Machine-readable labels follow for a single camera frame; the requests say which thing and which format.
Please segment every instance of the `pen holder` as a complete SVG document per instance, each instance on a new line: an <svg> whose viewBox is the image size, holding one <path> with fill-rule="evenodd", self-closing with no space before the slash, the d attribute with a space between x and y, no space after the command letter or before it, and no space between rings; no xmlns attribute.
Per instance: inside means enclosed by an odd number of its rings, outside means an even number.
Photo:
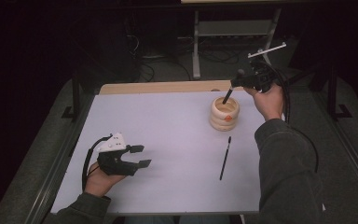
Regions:
<svg viewBox="0 0 358 224"><path fill-rule="evenodd" d="M240 104L233 98L228 98L223 105L225 97L218 97L213 100L211 106L211 116L209 121L218 131L229 131L237 125Z"/></svg>

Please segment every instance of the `hand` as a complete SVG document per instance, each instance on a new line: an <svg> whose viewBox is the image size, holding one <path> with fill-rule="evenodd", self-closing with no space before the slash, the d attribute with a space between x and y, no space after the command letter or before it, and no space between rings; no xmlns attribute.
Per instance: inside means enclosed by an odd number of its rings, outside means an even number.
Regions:
<svg viewBox="0 0 358 224"><path fill-rule="evenodd" d="M86 193L103 197L116 183L124 179L124 175L107 175L95 162L89 168L89 176L84 191Z"/></svg>
<svg viewBox="0 0 358 224"><path fill-rule="evenodd" d="M255 89L243 88L253 96L255 107L263 115L264 120L281 119L283 112L282 87L272 83L271 89L267 92L258 92Z"/></svg>

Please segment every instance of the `dark sleeve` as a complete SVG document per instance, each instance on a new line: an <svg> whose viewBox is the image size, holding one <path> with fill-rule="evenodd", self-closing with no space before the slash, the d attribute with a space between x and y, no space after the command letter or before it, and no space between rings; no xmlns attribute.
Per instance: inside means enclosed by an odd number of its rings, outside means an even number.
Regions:
<svg viewBox="0 0 358 224"><path fill-rule="evenodd" d="M57 215L49 214L44 224L52 223L103 223L110 199L82 193L69 207L60 210Z"/></svg>
<svg viewBox="0 0 358 224"><path fill-rule="evenodd" d="M259 223L319 223L322 182L314 173L315 151L301 133L271 119L255 133L259 148Z"/></svg>

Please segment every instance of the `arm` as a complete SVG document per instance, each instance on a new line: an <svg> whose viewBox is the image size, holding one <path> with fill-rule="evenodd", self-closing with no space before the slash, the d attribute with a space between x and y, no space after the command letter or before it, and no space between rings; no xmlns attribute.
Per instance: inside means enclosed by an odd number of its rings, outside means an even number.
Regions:
<svg viewBox="0 0 358 224"><path fill-rule="evenodd" d="M89 176L84 192L77 197L77 200L69 207L60 210L57 215L48 214L45 224L51 223L103 223L110 199L104 195L124 175L107 175L99 169L95 162L89 168Z"/></svg>
<svg viewBox="0 0 358 224"><path fill-rule="evenodd" d="M255 132L259 148L260 223L319 223L322 182L313 172L314 151L301 134L281 120L282 88L266 93L245 89L265 123Z"/></svg>

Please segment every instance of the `white tabletop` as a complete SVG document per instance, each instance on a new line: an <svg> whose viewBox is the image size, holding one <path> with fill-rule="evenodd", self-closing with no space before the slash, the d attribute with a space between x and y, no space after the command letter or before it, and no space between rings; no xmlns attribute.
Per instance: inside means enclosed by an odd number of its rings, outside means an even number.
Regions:
<svg viewBox="0 0 358 224"><path fill-rule="evenodd" d="M101 137L120 132L128 145L144 152L123 155L123 161L152 160L115 185L108 213L119 215L246 213L258 211L259 155L255 130L264 122L244 91L231 97L241 106L237 127L219 132L209 123L213 99L225 92L170 92L98 95L52 213L74 202L81 193L87 150ZM219 180L232 137L223 179ZM94 152L90 163L97 158Z"/></svg>

